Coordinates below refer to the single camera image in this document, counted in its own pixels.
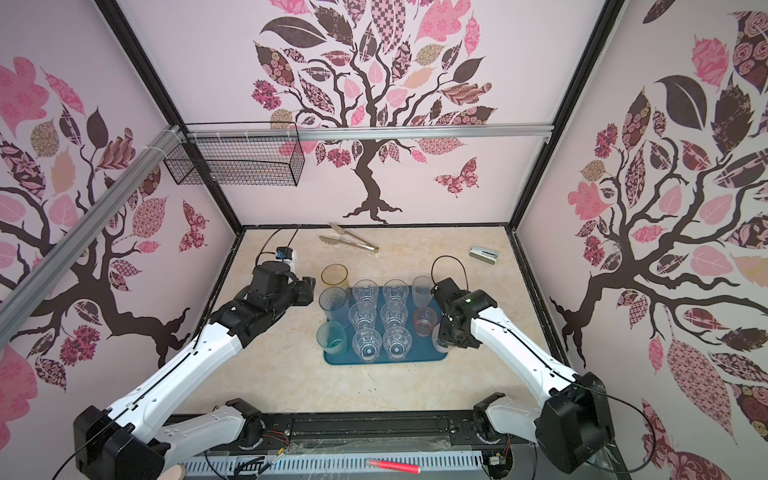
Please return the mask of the pink plastic cup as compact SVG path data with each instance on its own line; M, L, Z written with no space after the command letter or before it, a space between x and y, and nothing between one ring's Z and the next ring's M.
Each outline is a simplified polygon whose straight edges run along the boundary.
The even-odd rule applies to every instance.
M431 307L418 307L413 314L414 331L420 337L429 337L439 323L436 310Z

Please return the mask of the clear glass back tall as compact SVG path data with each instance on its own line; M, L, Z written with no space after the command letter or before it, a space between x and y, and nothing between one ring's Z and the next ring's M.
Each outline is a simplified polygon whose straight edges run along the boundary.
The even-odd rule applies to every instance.
M433 286L434 282L430 276L420 275L413 279L411 295L417 308L425 308L430 305L433 299L431 292Z

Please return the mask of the grey blue plastic cup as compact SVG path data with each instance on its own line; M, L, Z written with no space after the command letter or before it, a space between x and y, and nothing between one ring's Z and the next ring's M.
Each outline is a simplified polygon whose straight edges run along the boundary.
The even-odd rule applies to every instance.
M319 296L319 305L327 321L343 327L349 325L349 300L345 289L337 286L325 289Z

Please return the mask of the amber yellow tall glass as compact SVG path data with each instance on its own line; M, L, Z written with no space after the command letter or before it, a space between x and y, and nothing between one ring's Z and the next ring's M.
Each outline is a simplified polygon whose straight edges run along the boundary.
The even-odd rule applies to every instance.
M321 281L328 287L349 289L349 271L343 264L334 263L326 266L321 272Z

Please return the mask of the green plastic cup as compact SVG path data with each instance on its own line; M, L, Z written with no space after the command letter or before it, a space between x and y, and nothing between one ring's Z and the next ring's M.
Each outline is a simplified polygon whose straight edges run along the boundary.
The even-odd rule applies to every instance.
M316 341L329 356L339 356L347 352L346 329L339 322L326 321L322 324L316 332Z

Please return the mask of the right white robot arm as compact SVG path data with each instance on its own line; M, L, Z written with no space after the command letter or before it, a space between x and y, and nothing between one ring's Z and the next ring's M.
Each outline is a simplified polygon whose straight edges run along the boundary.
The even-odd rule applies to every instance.
M518 407L499 397L483 407L481 415L495 432L536 444L566 474L614 440L607 392L597 376L579 375L555 359L482 290L462 290L447 278L437 282L431 294L443 314L440 342L456 348L486 346L536 401L534 407Z

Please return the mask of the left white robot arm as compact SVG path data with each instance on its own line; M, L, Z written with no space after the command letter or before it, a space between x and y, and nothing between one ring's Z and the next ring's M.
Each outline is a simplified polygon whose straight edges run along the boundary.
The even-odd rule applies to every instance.
M108 408L88 407L73 424L74 465L89 479L156 479L170 467L220 445L243 450L263 441L261 412L243 399L179 423L177 408L209 376L276 324L314 300L316 281L293 261L266 261L252 280L207 320L168 364Z

